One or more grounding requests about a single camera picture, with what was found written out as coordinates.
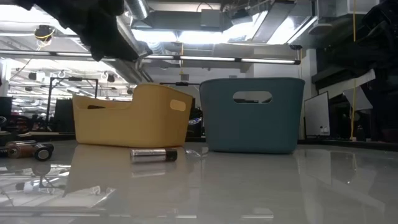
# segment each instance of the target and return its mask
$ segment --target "yellow basket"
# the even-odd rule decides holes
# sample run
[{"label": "yellow basket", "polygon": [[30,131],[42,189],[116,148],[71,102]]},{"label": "yellow basket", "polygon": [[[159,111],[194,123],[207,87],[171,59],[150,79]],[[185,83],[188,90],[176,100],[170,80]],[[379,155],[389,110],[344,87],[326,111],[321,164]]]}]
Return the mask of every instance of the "yellow basket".
[{"label": "yellow basket", "polygon": [[[192,96],[156,84],[137,86],[131,103],[74,95],[76,140],[107,146],[182,146],[191,103]],[[90,105],[105,108],[88,109]]]}]

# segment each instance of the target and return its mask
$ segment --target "plastic storage basket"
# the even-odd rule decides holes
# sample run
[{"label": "plastic storage basket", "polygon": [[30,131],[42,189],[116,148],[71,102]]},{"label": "plastic storage basket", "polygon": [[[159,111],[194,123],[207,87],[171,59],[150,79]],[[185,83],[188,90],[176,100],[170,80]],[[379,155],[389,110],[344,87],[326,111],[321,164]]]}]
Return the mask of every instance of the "plastic storage basket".
[{"label": "plastic storage basket", "polygon": [[127,103],[75,95],[76,140],[108,146],[182,146],[191,103],[192,96],[155,84],[138,85]]},{"label": "plastic storage basket", "polygon": [[[200,98],[209,149],[284,154],[297,145],[304,81],[298,78],[208,80]],[[268,103],[237,103],[239,91],[268,91]]]}]

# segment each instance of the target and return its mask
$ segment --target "whiteboard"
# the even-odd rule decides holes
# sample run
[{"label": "whiteboard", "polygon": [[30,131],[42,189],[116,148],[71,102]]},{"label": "whiteboard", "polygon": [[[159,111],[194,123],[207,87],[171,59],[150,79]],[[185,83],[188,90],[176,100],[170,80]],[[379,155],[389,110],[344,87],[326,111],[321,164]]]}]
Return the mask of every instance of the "whiteboard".
[{"label": "whiteboard", "polygon": [[307,136],[329,136],[329,94],[328,92],[304,101],[305,134]]}]

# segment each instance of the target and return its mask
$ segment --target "blue basket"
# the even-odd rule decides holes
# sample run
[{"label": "blue basket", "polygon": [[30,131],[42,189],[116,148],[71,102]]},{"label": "blue basket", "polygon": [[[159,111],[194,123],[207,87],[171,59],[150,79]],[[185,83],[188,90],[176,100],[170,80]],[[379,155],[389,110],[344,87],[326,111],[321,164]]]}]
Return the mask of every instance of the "blue basket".
[{"label": "blue basket", "polygon": [[[291,153],[297,145],[305,82],[298,78],[227,78],[200,85],[209,149]],[[239,91],[268,91],[268,103],[237,103]]]}]

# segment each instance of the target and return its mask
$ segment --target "basket handle hole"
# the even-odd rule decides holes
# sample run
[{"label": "basket handle hole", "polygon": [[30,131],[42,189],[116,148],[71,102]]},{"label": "basket handle hole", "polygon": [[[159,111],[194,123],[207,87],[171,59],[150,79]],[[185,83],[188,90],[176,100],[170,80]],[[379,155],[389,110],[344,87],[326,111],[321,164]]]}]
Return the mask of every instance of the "basket handle hole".
[{"label": "basket handle hole", "polygon": [[267,104],[272,101],[268,91],[237,91],[232,97],[235,103]]},{"label": "basket handle hole", "polygon": [[170,101],[170,108],[172,108],[173,110],[185,111],[187,109],[187,106],[182,101],[172,100]]}]

